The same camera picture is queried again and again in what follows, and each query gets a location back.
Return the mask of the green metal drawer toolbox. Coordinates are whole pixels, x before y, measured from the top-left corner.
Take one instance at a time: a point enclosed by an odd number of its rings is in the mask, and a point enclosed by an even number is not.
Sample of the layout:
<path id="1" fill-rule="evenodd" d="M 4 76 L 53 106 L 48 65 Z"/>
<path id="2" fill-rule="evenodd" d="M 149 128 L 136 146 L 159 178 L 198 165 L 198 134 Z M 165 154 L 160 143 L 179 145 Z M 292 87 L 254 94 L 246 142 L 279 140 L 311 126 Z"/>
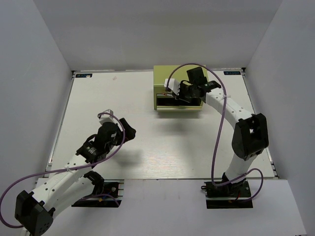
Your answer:
<path id="1" fill-rule="evenodd" d="M 168 79 L 172 71 L 175 70 L 176 65 L 155 65 L 154 66 L 154 109 L 158 112 L 168 112 L 168 111 L 201 111 L 203 106 L 203 101 L 200 105 L 190 105 L 181 100 L 176 100 L 174 97 L 158 96 L 159 93 L 168 93 L 165 91 L 164 81 Z"/>

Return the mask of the red refill pen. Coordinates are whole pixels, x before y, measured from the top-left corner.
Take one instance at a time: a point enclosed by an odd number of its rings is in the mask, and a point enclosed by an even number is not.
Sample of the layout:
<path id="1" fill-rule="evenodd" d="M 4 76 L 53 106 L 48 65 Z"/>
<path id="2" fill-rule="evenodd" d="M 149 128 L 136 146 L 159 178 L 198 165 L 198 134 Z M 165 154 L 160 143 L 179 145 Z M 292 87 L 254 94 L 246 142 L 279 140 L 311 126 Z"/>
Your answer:
<path id="1" fill-rule="evenodd" d="M 174 97 L 173 94 L 168 94 L 168 93 L 159 93 L 157 94 L 158 96 L 166 96 L 166 97 Z"/>

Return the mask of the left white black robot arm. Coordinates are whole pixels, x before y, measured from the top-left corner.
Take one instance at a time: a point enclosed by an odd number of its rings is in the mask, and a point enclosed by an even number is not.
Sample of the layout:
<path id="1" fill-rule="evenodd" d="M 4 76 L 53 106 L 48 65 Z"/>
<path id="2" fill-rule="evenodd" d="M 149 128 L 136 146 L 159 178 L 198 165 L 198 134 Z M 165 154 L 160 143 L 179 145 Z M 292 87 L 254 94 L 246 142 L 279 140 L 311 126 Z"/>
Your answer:
<path id="1" fill-rule="evenodd" d="M 104 179 L 93 164 L 104 160 L 114 146 L 135 138 L 136 130 L 124 118 L 100 120 L 101 127 L 91 135 L 57 173 L 31 192 L 22 191 L 16 200 L 15 218 L 32 236 L 43 235 L 64 209 L 87 196 L 107 194 Z"/>

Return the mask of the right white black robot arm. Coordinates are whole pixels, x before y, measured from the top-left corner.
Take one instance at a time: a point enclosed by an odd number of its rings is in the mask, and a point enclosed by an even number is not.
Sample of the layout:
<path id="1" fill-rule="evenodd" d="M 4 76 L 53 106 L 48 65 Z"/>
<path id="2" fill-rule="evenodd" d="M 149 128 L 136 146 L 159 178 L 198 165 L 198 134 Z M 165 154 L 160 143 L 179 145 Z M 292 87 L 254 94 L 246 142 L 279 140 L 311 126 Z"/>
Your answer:
<path id="1" fill-rule="evenodd" d="M 239 183 L 253 171 L 250 166 L 254 159 L 269 146 L 267 119 L 262 113 L 253 114 L 247 111 L 229 97 L 223 81 L 213 70 L 198 63 L 194 66 L 187 71 L 188 84 L 178 82 L 170 75 L 164 86 L 176 99 L 189 102 L 198 98 L 221 114 L 215 148 L 219 146 L 224 121 L 232 126 L 234 154 L 219 186 L 222 186 L 226 195 L 234 196 L 240 190 Z M 208 81 L 203 73 L 205 69 L 216 80 Z"/>

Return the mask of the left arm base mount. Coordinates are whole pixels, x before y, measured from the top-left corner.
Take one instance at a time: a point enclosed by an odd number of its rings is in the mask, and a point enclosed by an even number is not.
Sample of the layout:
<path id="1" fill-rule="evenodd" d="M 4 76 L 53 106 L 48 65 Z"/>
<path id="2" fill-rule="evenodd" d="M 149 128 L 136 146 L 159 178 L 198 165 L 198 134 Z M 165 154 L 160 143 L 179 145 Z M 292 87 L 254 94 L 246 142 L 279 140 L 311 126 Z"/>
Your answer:
<path id="1" fill-rule="evenodd" d="M 124 180 L 105 180 L 102 188 L 93 190 L 72 204 L 72 207 L 118 208 L 123 199 Z"/>

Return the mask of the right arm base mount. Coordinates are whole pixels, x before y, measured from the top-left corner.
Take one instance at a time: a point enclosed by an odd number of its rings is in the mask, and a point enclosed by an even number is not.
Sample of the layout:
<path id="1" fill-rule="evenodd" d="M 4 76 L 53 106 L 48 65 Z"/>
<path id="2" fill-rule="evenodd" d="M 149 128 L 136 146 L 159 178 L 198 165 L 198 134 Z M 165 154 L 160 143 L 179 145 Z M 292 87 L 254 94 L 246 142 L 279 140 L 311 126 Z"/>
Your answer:
<path id="1" fill-rule="evenodd" d="M 253 208 L 251 190 L 248 181 L 215 187 L 211 182 L 204 182 L 201 190 L 206 195 L 207 209 L 246 209 Z"/>

